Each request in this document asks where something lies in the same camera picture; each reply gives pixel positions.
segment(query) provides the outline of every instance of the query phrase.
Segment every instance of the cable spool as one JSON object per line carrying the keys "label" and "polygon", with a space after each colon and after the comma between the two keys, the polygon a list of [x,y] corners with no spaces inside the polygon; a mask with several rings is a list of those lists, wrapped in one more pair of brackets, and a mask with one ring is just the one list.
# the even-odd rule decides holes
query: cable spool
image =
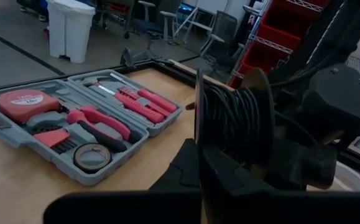
{"label": "cable spool", "polygon": [[195,140],[198,148],[214,145],[245,167],[266,166],[274,138],[274,103],[269,81],[259,68],[249,71],[243,88],[203,86],[196,73]]}

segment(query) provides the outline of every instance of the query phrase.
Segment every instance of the floor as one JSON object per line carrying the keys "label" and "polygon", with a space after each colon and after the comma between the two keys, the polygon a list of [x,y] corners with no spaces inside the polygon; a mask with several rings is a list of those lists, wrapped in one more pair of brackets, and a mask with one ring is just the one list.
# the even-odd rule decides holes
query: floor
{"label": "floor", "polygon": [[[113,22],[109,23],[108,30],[93,27],[86,61],[75,64],[49,55],[48,39],[43,32],[45,27],[46,24],[39,22],[34,13],[20,12],[14,0],[0,0],[0,65],[4,65],[0,66],[0,86],[113,67],[119,64],[124,47],[137,52],[145,49],[147,44],[146,39],[138,35],[124,39],[123,28]],[[205,37],[191,35],[186,45],[158,42],[153,44],[152,51],[165,58],[183,61],[197,57],[204,42]],[[200,59],[185,64],[193,68],[208,67]]]}

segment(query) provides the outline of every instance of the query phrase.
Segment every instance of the black machine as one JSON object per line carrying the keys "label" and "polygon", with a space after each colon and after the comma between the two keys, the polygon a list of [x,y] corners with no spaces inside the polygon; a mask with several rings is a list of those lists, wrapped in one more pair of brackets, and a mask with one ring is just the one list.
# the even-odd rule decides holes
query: black machine
{"label": "black machine", "polygon": [[360,192],[305,191],[328,189],[337,160],[360,170],[348,150],[360,136],[360,74],[344,65],[359,39],[360,0],[332,0],[271,80],[256,68],[229,91],[198,71],[187,106],[195,138],[149,190],[64,196],[44,223],[91,214],[103,223],[108,212],[125,222],[200,223],[202,199],[208,223],[360,223]]}

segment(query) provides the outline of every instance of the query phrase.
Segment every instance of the tape measure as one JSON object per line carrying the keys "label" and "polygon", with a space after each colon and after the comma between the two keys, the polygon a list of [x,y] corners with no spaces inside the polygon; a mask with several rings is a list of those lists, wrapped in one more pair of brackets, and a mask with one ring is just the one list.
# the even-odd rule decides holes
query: tape measure
{"label": "tape measure", "polygon": [[[87,153],[90,153],[90,156],[83,158]],[[97,143],[88,143],[79,146],[73,155],[73,163],[87,174],[96,173],[111,161],[112,154],[109,149]]]}
{"label": "tape measure", "polygon": [[0,95],[0,112],[19,123],[60,107],[57,99],[39,90],[14,90]]}

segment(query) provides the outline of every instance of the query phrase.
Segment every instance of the gray floor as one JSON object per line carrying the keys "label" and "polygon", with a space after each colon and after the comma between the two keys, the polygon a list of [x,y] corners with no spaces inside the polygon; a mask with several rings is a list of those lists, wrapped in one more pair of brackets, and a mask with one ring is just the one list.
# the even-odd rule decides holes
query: gray floor
{"label": "gray floor", "polygon": [[[49,55],[48,39],[43,33],[45,27],[46,24],[39,22],[34,13],[20,12],[14,0],[0,0],[0,37],[66,74],[118,65],[123,48],[130,47],[136,53],[144,50],[147,45],[143,36],[131,35],[130,39],[124,39],[123,28],[111,22],[109,30],[92,28],[86,61],[75,64]],[[186,46],[158,42],[153,44],[152,50],[165,58],[184,60],[196,56],[203,41],[203,37],[191,36]],[[46,68],[0,43],[0,65],[2,64],[5,66],[0,66],[0,85],[54,76]]]}

